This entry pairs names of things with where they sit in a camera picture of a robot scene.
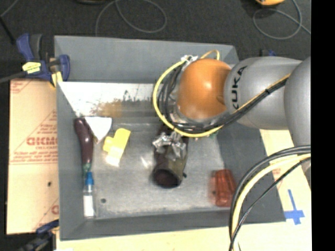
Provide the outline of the bare metal gripper finger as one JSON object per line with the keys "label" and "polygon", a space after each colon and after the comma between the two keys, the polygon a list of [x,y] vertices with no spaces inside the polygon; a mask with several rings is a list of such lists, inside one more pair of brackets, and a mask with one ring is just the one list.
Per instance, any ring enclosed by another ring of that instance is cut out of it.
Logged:
{"label": "bare metal gripper finger", "polygon": [[172,154],[170,154],[170,158],[173,161],[177,159],[185,159],[187,154],[187,139],[179,138],[173,140],[171,143]]}
{"label": "bare metal gripper finger", "polygon": [[164,153],[165,148],[171,145],[171,137],[162,132],[153,142],[152,145],[157,153]]}

